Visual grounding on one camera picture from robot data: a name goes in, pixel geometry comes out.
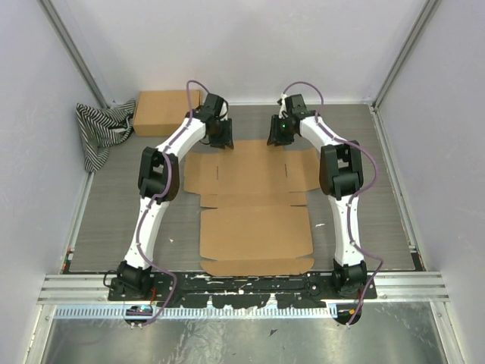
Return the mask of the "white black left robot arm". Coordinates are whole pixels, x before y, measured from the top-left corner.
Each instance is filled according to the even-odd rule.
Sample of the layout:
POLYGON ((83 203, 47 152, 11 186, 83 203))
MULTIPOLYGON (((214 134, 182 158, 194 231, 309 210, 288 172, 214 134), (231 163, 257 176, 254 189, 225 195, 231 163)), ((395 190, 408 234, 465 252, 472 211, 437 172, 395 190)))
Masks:
POLYGON ((227 100, 209 93, 163 143, 142 151, 137 183, 139 216, 130 247, 111 280, 112 292, 137 301, 150 296, 155 243, 162 218, 180 188, 180 161, 204 138, 211 147, 233 148, 228 111, 227 100))

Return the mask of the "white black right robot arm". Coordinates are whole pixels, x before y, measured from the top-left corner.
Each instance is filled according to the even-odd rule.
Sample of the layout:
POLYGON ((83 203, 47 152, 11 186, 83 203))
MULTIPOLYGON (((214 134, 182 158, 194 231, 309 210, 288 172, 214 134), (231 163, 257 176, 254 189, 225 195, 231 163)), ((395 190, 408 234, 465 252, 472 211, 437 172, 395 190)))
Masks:
POLYGON ((271 117, 268 145, 286 146, 299 135, 320 152, 319 184, 330 203, 336 237, 332 286, 342 299, 361 297, 368 282, 358 229, 357 195, 364 184, 361 150, 308 109, 301 94, 283 94, 277 104, 280 110, 271 117))

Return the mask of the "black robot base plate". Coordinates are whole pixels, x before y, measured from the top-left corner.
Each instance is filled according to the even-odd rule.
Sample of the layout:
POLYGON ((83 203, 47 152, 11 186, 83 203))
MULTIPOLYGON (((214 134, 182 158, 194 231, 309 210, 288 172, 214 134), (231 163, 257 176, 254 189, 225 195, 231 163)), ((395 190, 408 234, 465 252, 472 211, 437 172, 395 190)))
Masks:
POLYGON ((213 277, 195 271, 177 272, 171 277, 156 272, 149 275, 148 287, 142 292, 125 287, 116 276, 104 285, 111 302, 149 301, 158 307, 166 303, 168 308, 261 308, 271 300, 279 309, 319 308, 328 300, 359 300, 362 294, 366 299, 377 297, 373 281, 367 290, 364 284, 346 284, 337 290, 336 280, 327 271, 270 277, 213 277))

